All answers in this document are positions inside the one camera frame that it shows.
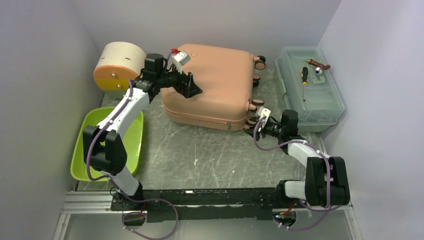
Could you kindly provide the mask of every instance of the green basket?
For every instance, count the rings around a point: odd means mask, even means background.
[[[84,162],[83,150],[83,130],[88,125],[96,126],[100,121],[105,119],[115,107],[103,107],[92,110],[87,114],[79,130],[78,139],[76,140],[75,149],[73,150],[72,162],[70,164],[70,174],[79,181],[91,182],[87,176],[86,163]],[[127,154],[126,166],[131,174],[134,174],[139,166],[140,151],[142,148],[143,136],[143,113],[140,112],[135,120],[131,123],[125,135],[123,136],[123,146]],[[91,175],[94,178],[100,177],[101,172],[90,167]]]

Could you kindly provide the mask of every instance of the marble table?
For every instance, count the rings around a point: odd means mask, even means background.
[[[280,119],[282,110],[276,97],[274,69],[257,72],[260,84],[253,97],[265,101],[272,116]],[[119,99],[105,95],[102,107],[116,106]],[[144,128],[141,156],[134,177],[144,189],[203,189],[275,187],[280,180],[302,180],[305,167],[281,149],[261,151],[243,131],[228,132],[172,122],[162,106],[161,96],[143,110]],[[301,134],[319,147],[315,133]],[[271,147],[277,139],[267,136],[262,146]],[[108,182],[81,182],[78,191],[109,190]]]

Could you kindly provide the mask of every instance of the transparent plastic bin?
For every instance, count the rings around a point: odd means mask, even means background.
[[[337,123],[345,105],[330,71],[324,70],[321,77],[315,75],[315,67],[309,65],[307,59],[326,65],[317,47],[287,46],[282,49],[275,60],[278,100],[283,110],[298,112],[300,133],[320,133]],[[303,67],[308,67],[305,101],[301,75]]]

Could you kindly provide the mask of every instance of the screwdriver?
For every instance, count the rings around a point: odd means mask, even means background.
[[[303,67],[302,68],[302,85],[303,85],[303,101],[305,102],[306,97],[305,97],[305,87],[306,84],[308,84],[307,79],[308,79],[308,68],[307,67]]]

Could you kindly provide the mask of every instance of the wall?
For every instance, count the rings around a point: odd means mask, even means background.
[[[424,239],[424,2],[343,0],[319,46],[346,111],[325,133],[346,160],[364,239]]]
[[[53,238],[100,52],[67,0],[0,3],[0,238]]]
[[[317,45],[340,0],[73,0],[100,50],[131,42],[167,55],[186,43],[242,49],[269,62],[283,46]]]

